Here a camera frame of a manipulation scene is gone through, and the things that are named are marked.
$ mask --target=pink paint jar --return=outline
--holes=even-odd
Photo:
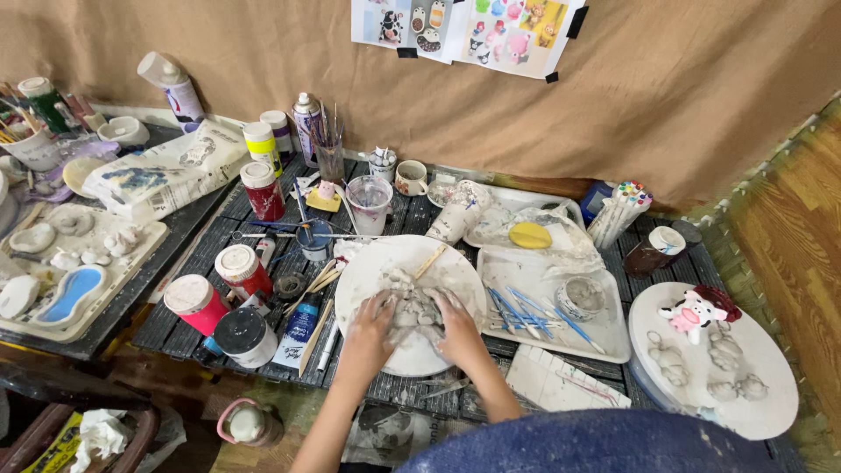
[[[254,249],[248,245],[233,245],[216,255],[216,272],[241,300],[245,301],[257,292],[268,300],[274,293],[274,284]]]
[[[219,320],[230,312],[228,301],[199,274],[172,281],[163,295],[163,303],[205,336],[212,335]]]
[[[262,161],[249,162],[240,170],[240,177],[246,186],[254,216],[260,221],[279,220],[286,209],[283,207],[280,181],[275,177],[272,166]]]

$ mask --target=table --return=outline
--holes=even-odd
[[[311,174],[313,171],[312,169],[306,168],[301,159],[296,158],[284,170],[283,176],[281,176],[283,189],[287,192],[291,189],[293,176],[305,176]],[[350,182],[351,179],[368,173],[368,163],[346,161],[345,173],[346,180]],[[385,227],[384,235],[423,235],[441,211],[441,209],[433,205],[424,196],[408,198],[396,192],[394,193],[392,206],[393,214]],[[287,211],[280,221],[288,223],[300,221],[297,204],[294,203],[294,200],[288,194],[286,207]],[[343,207],[335,214],[315,209],[310,209],[309,212],[328,220],[334,226],[343,227],[335,228],[334,230],[336,232],[350,230],[351,223]],[[207,232],[202,236],[202,240],[197,245],[195,252],[187,259],[178,275],[202,274],[208,278],[217,290],[226,293],[227,288],[225,287],[225,283],[222,282],[222,279],[214,271],[214,259],[219,250],[232,244],[231,233],[233,231],[239,230],[243,233],[262,232],[260,227],[246,223],[246,221],[252,218],[252,214],[253,212],[248,203],[246,193],[242,185],[237,184],[232,192],[232,199],[229,204],[210,224]],[[652,284],[665,281],[681,281],[689,284],[709,284],[724,289],[723,283],[718,277],[712,260],[703,245],[694,248],[688,258],[681,259],[671,268],[660,269],[650,278],[637,280],[628,278],[625,275],[625,272],[621,268],[621,261],[624,255],[636,246],[640,241],[640,236],[646,236],[655,226],[667,223],[667,221],[653,219],[645,215],[641,216],[628,231],[621,235],[619,240],[609,250],[602,252],[607,269],[616,276],[622,307],[626,316],[633,299]],[[247,240],[244,243],[255,246],[257,239]],[[298,243],[293,239],[282,240],[278,243],[276,256],[292,252],[298,247]],[[475,266],[478,254],[477,248],[470,247],[464,242],[459,242],[455,245],[455,248],[464,252],[465,257]],[[284,274],[300,272],[307,280],[312,280],[322,267],[323,263],[311,263],[300,252],[297,252],[271,265],[269,272],[274,279]],[[331,284],[325,292],[325,300],[332,297],[335,290],[336,284]],[[282,318],[283,309],[277,306],[277,297],[273,297],[270,304],[274,304],[275,308],[267,316],[267,321],[275,329],[276,333],[282,334],[287,319]],[[328,317],[319,340],[315,345],[315,350],[313,351],[315,356],[308,363],[302,377],[298,376],[296,369],[271,363],[259,369],[245,369],[227,357],[222,357],[217,360],[217,365],[243,375],[262,376],[271,381],[291,381],[304,385],[328,388],[336,372],[339,352],[341,351],[343,341],[339,337],[327,369],[318,371],[318,353],[321,353],[330,328],[335,323],[335,311],[328,314]],[[189,359],[202,339],[203,337],[198,331],[169,311],[163,304],[158,304],[140,330],[135,334],[133,344],[141,348],[169,354],[175,359]],[[483,340],[489,352],[500,366],[500,369],[505,372],[510,367],[510,362],[519,344],[484,335]],[[625,393],[631,398],[634,407],[642,409],[657,408],[633,379],[627,364],[612,364],[567,354],[561,356],[587,374]],[[448,371],[432,376],[431,378],[460,379],[461,375],[458,368],[452,367]],[[420,385],[418,384],[419,380],[421,379],[403,378],[381,372],[368,388],[366,401],[393,404],[407,409],[426,412],[434,417],[460,417],[475,422],[486,420],[484,411],[477,403],[478,396],[472,389],[467,388],[462,391],[433,397],[429,400],[421,400],[424,394],[436,388]],[[537,409],[522,398],[520,401],[527,409]],[[758,442],[756,445],[757,448],[768,451],[772,458],[780,462],[780,465],[785,471],[805,471],[796,455],[796,451],[788,443],[786,438],[780,437],[765,442]]]
[[[147,147],[157,146],[183,135],[180,129],[157,125],[146,127],[151,136],[146,143]],[[202,224],[225,201],[225,197],[234,186],[235,183],[231,183],[164,217],[161,221],[170,229],[166,240],[77,340],[58,343],[3,329],[0,329],[0,340],[83,361],[96,359],[119,331],[130,325],[132,315],[146,303],[156,284],[195,238]],[[103,208],[99,200],[85,199],[79,195],[74,195],[67,202]],[[42,215],[47,213],[46,210],[41,212]]]

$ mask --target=burlap wall covering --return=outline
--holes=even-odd
[[[0,78],[41,74],[110,103],[166,106],[135,74],[158,50],[216,114],[254,120],[307,91],[338,102],[353,149],[635,178],[686,206],[766,156],[841,77],[832,0],[592,2],[552,84],[353,44],[349,14],[329,0],[2,0]]]

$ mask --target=white round board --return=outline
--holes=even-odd
[[[428,236],[399,235],[367,245],[347,265],[336,287],[336,320],[342,336],[363,300],[390,286],[388,274],[401,268],[413,274],[441,242]],[[478,326],[487,314],[482,280],[473,265],[455,248],[448,247],[416,282],[419,287],[444,286],[452,290]],[[394,350],[383,372],[397,376],[430,376],[452,366],[429,341],[412,332]]]
[[[658,314],[661,307],[673,307],[684,299],[684,292],[695,287],[686,283],[655,284],[644,290],[631,305],[628,330],[636,357],[646,374],[663,395],[677,406],[714,407],[721,424],[749,440],[773,438],[784,433],[797,414],[797,385],[785,356],[774,340],[747,313],[730,324],[733,337],[743,350],[739,368],[727,372],[714,365],[707,353],[711,331],[718,328],[713,322],[701,329],[701,343],[689,343],[684,332],[677,332],[666,319]],[[689,384],[676,387],[660,374],[660,367],[649,355],[655,345],[648,339],[648,332],[655,331],[663,339],[664,348],[677,347],[689,371]],[[735,383],[748,373],[757,375],[768,389],[768,397],[761,401],[747,401],[742,397],[734,401],[719,402],[706,390],[707,383],[729,381]]]

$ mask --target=hand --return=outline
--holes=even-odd
[[[494,360],[491,359],[488,349],[479,336],[479,331],[476,330],[476,322],[468,314],[458,296],[440,286],[426,288],[424,293],[435,300],[444,319],[446,338],[438,343],[438,349],[441,350],[444,358],[456,364],[471,379],[488,367],[496,370]]]
[[[397,297],[391,295],[391,290],[382,290],[362,301],[341,348],[336,382],[363,391],[368,388],[394,351],[386,335],[396,305]]]

